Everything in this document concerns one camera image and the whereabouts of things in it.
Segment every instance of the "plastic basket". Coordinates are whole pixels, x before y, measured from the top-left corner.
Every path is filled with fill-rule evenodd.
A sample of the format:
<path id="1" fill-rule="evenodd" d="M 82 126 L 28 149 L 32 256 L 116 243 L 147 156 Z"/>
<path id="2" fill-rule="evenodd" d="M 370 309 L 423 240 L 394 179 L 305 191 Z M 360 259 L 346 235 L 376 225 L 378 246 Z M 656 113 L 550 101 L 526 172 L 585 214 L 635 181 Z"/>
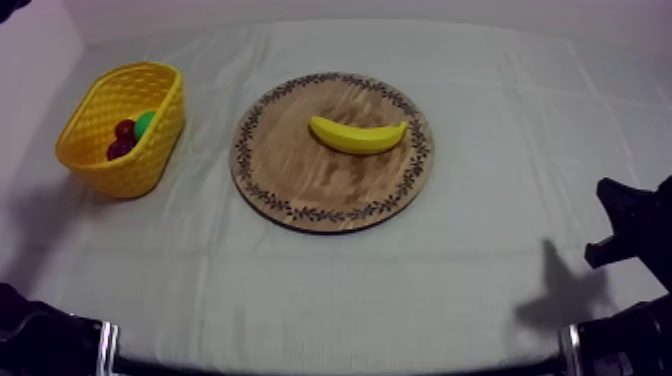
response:
<path id="1" fill-rule="evenodd" d="M 156 111 L 133 150 L 108 161 L 114 128 L 123 119 Z M 142 196 L 159 182 L 184 126 L 180 72 L 166 64 L 118 67 L 96 80 L 56 143 L 58 160 L 95 190 L 118 198 Z"/>

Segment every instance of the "white wall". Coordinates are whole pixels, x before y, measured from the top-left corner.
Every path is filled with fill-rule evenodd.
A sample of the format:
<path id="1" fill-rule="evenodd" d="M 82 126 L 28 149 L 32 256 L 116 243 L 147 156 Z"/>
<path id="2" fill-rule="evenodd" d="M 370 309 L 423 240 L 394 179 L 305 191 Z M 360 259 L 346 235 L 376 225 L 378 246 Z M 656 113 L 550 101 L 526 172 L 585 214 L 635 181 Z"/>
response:
<path id="1" fill-rule="evenodd" d="M 306 18 L 468 22 L 672 56 L 670 0 L 66 0 L 86 43 L 218 23 Z"/>
<path id="2" fill-rule="evenodd" d="M 61 0 L 33 1 L 0 25 L 0 188 L 82 50 Z"/>

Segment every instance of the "decorative leaf border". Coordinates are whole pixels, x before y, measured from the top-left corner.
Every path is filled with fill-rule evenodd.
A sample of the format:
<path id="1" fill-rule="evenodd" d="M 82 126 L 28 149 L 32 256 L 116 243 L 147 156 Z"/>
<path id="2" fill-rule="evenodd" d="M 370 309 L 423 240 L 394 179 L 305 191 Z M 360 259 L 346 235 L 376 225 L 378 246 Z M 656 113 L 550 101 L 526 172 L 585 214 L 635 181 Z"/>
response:
<path id="1" fill-rule="evenodd" d="M 312 84 L 320 84 L 326 81 L 341 81 L 365 90 L 379 92 L 383 98 L 390 100 L 395 107 L 404 113 L 404 115 L 412 118 L 409 121 L 409 129 L 411 132 L 411 148 L 415 151 L 415 155 L 411 157 L 411 164 L 404 170 L 402 180 L 397 184 L 395 192 L 382 201 L 372 201 L 364 207 L 354 208 L 347 212 L 324 210 L 307 206 L 293 207 L 288 200 L 278 197 L 275 193 L 269 192 L 259 187 L 257 183 L 251 181 L 252 150 L 250 149 L 249 142 L 254 138 L 254 130 L 259 126 L 259 118 L 264 112 L 264 107 L 290 94 L 297 88 L 303 88 Z M 364 220 L 373 215 L 392 212 L 401 199 L 413 190 L 416 180 L 424 172 L 427 158 L 432 153 L 432 150 L 430 150 L 427 145 L 427 138 L 422 131 L 422 122 L 417 119 L 417 116 L 419 115 L 418 111 L 408 102 L 403 94 L 390 88 L 388 85 L 373 79 L 354 74 L 335 72 L 311 74 L 285 82 L 274 90 L 266 93 L 258 102 L 259 104 L 254 105 L 254 107 L 248 111 L 245 121 L 240 126 L 240 136 L 234 144 L 237 165 L 234 172 L 240 178 L 241 182 L 244 183 L 242 189 L 245 192 L 251 197 L 263 202 L 268 209 L 284 211 L 288 217 L 291 217 L 292 222 L 307 219 L 311 222 L 331 221 L 333 223 L 339 223 L 345 220 Z"/>

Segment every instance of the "green ball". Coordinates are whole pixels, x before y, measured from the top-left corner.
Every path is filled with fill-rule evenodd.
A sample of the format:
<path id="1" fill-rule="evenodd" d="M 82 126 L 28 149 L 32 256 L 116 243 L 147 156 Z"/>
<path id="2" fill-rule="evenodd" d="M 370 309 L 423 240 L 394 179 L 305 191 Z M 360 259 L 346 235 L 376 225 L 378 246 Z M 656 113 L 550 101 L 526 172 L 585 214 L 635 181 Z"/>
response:
<path id="1" fill-rule="evenodd" d="M 149 124 L 152 122 L 152 119 L 154 119 L 155 113 L 156 112 L 154 111 L 145 112 L 144 114 L 140 115 L 138 120 L 136 120 L 135 129 L 133 130 L 136 141 L 140 141 L 142 135 L 145 134 Z"/>

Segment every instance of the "basket rim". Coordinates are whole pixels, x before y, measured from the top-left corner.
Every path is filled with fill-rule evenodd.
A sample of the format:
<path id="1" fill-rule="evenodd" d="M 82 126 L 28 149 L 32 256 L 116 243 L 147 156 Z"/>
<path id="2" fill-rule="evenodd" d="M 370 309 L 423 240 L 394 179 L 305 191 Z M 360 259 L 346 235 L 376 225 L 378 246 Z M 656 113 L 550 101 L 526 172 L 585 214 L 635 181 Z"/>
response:
<path id="1" fill-rule="evenodd" d="M 81 163 L 73 163 L 70 161 L 65 160 L 63 156 L 61 155 L 61 148 L 63 147 L 63 142 L 67 138 L 67 136 L 74 130 L 75 124 L 79 117 L 82 114 L 83 109 L 86 107 L 86 105 L 89 103 L 91 100 L 91 97 L 93 94 L 98 90 L 98 88 L 103 85 L 107 80 L 111 79 L 115 75 L 121 73 L 121 72 L 127 72 L 130 70 L 135 70 L 139 69 L 142 67 L 146 67 L 148 65 L 151 66 L 156 66 L 156 67 L 161 67 L 168 69 L 175 73 L 175 78 L 173 79 L 173 83 L 168 89 L 168 92 L 166 93 L 164 100 L 161 102 L 161 105 L 159 105 L 159 108 L 156 109 L 154 118 L 152 121 L 149 123 L 149 126 L 147 127 L 147 130 L 145 130 L 145 134 L 143 135 L 142 138 L 140 138 L 140 141 L 135 145 L 135 147 L 126 155 L 123 157 L 113 159 L 111 161 L 103 161 L 103 162 L 98 162 L 98 163 L 91 163 L 91 164 L 81 164 Z M 141 154 L 141 149 L 147 144 L 147 140 L 151 138 L 151 135 L 154 133 L 154 130 L 156 129 L 155 124 L 157 123 L 157 120 L 162 118 L 164 113 L 166 112 L 166 109 L 168 108 L 168 104 L 170 100 L 167 100 L 169 98 L 173 98 L 178 89 L 180 88 L 180 85 L 182 83 L 182 74 L 180 71 L 175 68 L 174 66 L 170 64 L 165 64 L 157 61 L 140 61 L 136 63 L 131 63 L 131 64 L 125 64 L 118 66 L 104 74 L 102 74 L 100 77 L 98 77 L 94 83 L 91 85 L 89 90 L 86 92 L 86 95 L 84 96 L 84 99 L 79 102 L 79 105 L 77 106 L 77 109 L 75 112 L 72 114 L 70 120 L 68 121 L 68 124 L 66 127 L 63 129 L 61 132 L 61 135 L 58 137 L 58 141 L 56 141 L 56 157 L 58 160 L 64 164 L 65 166 L 76 169 L 76 170 L 100 170 L 102 168 L 110 168 L 110 167 L 122 167 L 124 165 L 127 165 L 131 162 L 133 162 L 135 159 L 137 159 L 140 154 Z"/>

